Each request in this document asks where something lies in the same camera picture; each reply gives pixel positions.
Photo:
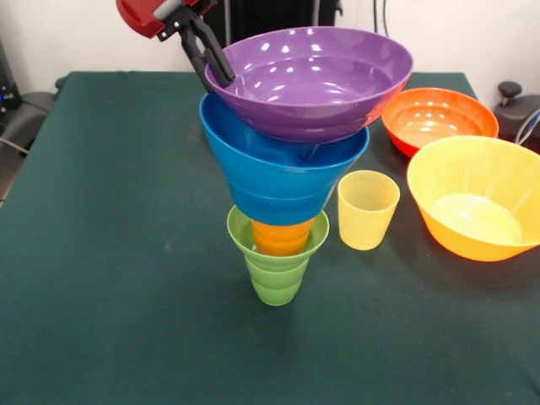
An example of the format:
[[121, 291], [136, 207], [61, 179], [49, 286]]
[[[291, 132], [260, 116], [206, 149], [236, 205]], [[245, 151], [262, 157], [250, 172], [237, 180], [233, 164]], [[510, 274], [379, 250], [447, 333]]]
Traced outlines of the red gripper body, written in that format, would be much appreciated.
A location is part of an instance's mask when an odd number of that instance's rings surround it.
[[118, 0], [116, 7], [126, 24], [147, 38], [165, 41], [183, 25], [200, 19], [216, 1]]

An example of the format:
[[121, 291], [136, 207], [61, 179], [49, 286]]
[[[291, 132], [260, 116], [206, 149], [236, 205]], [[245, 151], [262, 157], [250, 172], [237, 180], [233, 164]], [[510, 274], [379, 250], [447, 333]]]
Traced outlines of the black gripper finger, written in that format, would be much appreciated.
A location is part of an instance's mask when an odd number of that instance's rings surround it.
[[204, 51], [200, 51], [197, 46], [197, 36], [192, 31], [181, 31], [181, 46], [184, 52], [187, 55], [190, 63], [195, 69], [197, 76], [201, 80], [204, 88], [208, 92], [213, 92], [213, 87], [209, 83], [205, 75], [205, 68], [207, 65], [210, 66], [212, 70], [215, 70], [214, 76], [216, 78], [220, 75], [220, 66], [218, 63], [218, 58], [214, 52], [214, 46], [219, 46], [214, 33], [208, 31], [202, 35], [202, 43], [204, 45]]
[[[191, 31], [197, 36], [197, 46], [199, 47], [200, 51], [204, 51], [204, 45], [202, 41], [202, 36], [208, 31], [212, 31], [212, 29], [204, 23], [201, 19], [193, 19], [190, 23]], [[217, 82], [218, 85], [231, 85], [233, 81], [235, 80], [235, 71], [231, 67], [229, 60], [227, 59], [226, 55], [223, 52], [223, 49], [221, 46], [214, 46], [214, 52], [215, 55], [218, 58], [218, 63], [220, 66], [220, 75], [218, 78], [214, 76], [215, 70], [210, 70], [213, 73], [213, 76]]]

